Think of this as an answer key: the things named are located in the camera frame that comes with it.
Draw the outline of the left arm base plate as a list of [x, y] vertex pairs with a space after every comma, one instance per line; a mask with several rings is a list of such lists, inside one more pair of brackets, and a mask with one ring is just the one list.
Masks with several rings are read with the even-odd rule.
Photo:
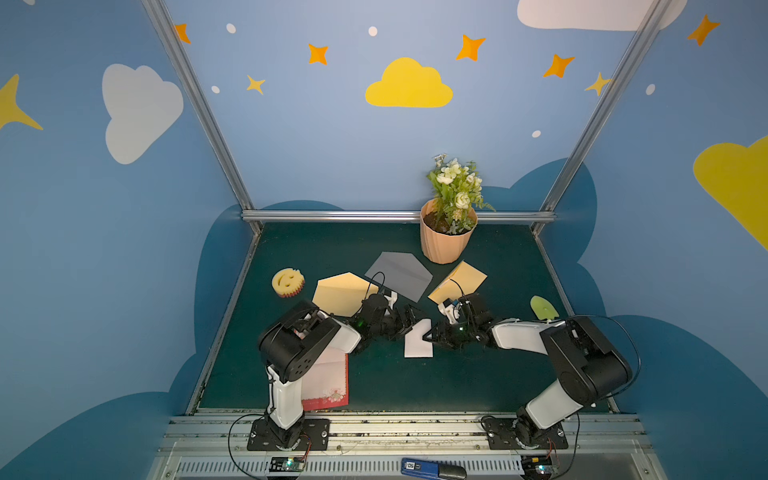
[[326, 451], [331, 422], [328, 419], [300, 418], [288, 429], [281, 429], [271, 418], [253, 423], [248, 451]]

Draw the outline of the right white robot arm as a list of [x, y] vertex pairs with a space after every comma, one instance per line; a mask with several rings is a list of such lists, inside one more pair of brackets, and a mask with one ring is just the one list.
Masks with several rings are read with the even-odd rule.
[[553, 442], [564, 419], [628, 389], [639, 373], [588, 316], [559, 319], [550, 310], [536, 321], [497, 320], [477, 293], [445, 300], [439, 311], [446, 319], [422, 335], [425, 342], [450, 349], [477, 342], [549, 359], [555, 380], [507, 428], [524, 449]]

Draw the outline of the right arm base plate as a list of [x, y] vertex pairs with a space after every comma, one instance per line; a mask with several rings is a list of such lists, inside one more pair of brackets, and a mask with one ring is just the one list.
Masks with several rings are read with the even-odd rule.
[[479, 423], [491, 450], [560, 450], [569, 447], [561, 423], [541, 429], [527, 417], [499, 418], [492, 415], [483, 416]]

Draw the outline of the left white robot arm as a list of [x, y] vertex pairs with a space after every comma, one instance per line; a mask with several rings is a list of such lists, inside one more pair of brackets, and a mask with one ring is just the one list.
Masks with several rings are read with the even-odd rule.
[[396, 340], [425, 318], [417, 307], [397, 307], [396, 302], [394, 291], [375, 293], [362, 300], [352, 316], [345, 317], [301, 300], [263, 331], [258, 350], [270, 396], [265, 421], [283, 448], [300, 437], [304, 421], [302, 379], [326, 350], [349, 354], [365, 349], [379, 337]]

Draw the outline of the blue floral letter paper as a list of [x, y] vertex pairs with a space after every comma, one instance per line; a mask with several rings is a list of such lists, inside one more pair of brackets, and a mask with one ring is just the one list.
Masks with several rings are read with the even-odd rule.
[[404, 357], [405, 358], [432, 358], [433, 345], [423, 339], [432, 328], [431, 320], [428, 318], [419, 320], [412, 329], [404, 336]]

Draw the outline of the small yellow envelope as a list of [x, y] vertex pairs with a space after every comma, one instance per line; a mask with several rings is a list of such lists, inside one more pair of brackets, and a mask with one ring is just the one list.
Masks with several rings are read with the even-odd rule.
[[461, 261], [448, 276], [428, 295], [435, 304], [457, 300], [474, 293], [486, 280], [487, 275], [466, 261]]

